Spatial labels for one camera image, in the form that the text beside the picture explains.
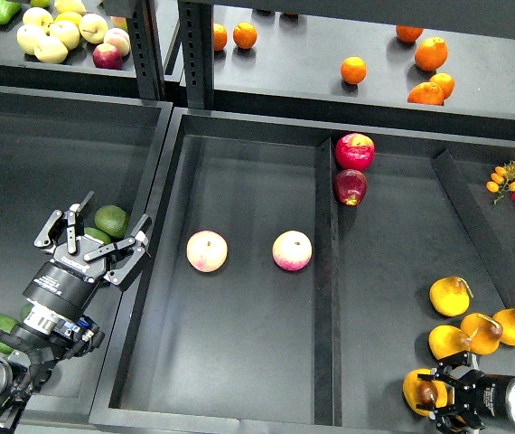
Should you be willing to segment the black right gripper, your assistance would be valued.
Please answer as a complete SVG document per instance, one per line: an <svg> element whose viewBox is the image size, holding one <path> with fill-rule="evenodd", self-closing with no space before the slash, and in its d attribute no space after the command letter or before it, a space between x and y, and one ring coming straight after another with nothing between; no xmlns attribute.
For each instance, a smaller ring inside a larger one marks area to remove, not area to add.
<svg viewBox="0 0 515 434"><path fill-rule="evenodd" d="M469 368L463 377L452 372ZM417 377L424 381L438 381L463 392L463 403L435 407L417 404L427 412L440 433L479 433L491 425L515 429L515 376L488 374L478 371L478 356L460 352L440 359L435 368Z"/></svg>

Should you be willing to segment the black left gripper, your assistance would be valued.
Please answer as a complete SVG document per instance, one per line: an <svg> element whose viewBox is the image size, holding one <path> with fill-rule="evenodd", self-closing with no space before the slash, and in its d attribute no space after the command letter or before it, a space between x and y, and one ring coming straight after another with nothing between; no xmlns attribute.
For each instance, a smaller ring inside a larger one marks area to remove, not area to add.
<svg viewBox="0 0 515 434"><path fill-rule="evenodd" d="M148 255L146 233L152 219L146 213L121 241L104 245L79 236L84 233L84 220L89 215L93 195L89 191L68 210L53 211L33 242L37 249L53 255L41 266L23 295L68 319L79 319L102 285L110 283L128 289ZM63 233L66 243L58 246Z"/></svg>

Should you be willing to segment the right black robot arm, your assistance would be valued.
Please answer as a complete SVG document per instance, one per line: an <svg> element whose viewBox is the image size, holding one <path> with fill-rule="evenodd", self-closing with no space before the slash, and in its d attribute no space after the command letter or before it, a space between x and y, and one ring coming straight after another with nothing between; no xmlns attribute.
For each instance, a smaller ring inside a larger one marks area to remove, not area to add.
<svg viewBox="0 0 515 434"><path fill-rule="evenodd" d="M447 404L440 406L431 396L415 408L424 410L441 433L478 433L491 425L515 429L515 375L485 373L477 356L470 352L452 354L417 378L433 391L441 384Z"/></svg>

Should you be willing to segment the yellow pear near arm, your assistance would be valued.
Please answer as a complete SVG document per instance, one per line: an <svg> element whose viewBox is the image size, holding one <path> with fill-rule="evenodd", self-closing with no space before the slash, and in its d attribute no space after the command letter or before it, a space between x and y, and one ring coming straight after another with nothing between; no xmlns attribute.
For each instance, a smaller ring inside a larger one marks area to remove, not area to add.
<svg viewBox="0 0 515 434"><path fill-rule="evenodd" d="M438 325L428 336L430 351L436 360L463 351L469 351L472 338L462 329L453 325Z"/></svg>

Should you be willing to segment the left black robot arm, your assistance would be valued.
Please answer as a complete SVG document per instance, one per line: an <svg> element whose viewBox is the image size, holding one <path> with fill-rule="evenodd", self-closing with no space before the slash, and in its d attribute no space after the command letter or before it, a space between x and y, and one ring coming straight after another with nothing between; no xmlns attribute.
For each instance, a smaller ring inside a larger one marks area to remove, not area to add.
<svg viewBox="0 0 515 434"><path fill-rule="evenodd" d="M97 290L125 291L143 269L151 217L143 214L128 235L105 244L84 231L91 200L88 194L47 219L34 245L50 258L23 292L31 310L10 331L0 328L0 433L15 432L58 363L100 347L104 334L85 313Z"/></svg>

